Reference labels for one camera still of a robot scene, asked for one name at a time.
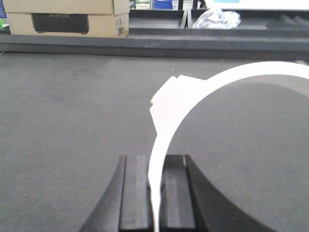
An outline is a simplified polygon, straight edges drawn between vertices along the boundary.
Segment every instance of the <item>white plastic piece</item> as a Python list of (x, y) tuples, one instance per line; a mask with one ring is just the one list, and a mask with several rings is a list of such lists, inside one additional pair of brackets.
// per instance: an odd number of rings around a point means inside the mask
[(148, 178), (154, 217), (154, 231), (159, 232), (160, 188), (165, 156), (176, 129), (202, 99), (232, 82), (260, 75), (289, 75), (309, 80), (309, 66), (288, 62), (258, 62), (238, 66), (208, 80), (188, 76), (171, 77), (154, 95), (150, 112), (157, 137), (149, 162)]

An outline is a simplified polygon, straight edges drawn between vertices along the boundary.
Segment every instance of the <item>gray work surface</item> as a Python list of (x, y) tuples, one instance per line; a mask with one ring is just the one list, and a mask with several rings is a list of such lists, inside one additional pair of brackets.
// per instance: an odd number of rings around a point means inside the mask
[[(118, 156), (149, 157), (156, 136), (149, 101), (169, 77), (207, 79), (245, 63), (0, 55), (0, 231), (77, 231)], [(308, 98), (253, 80), (204, 99), (169, 153), (191, 154), (225, 196), (264, 224), (307, 232), (308, 141)]]

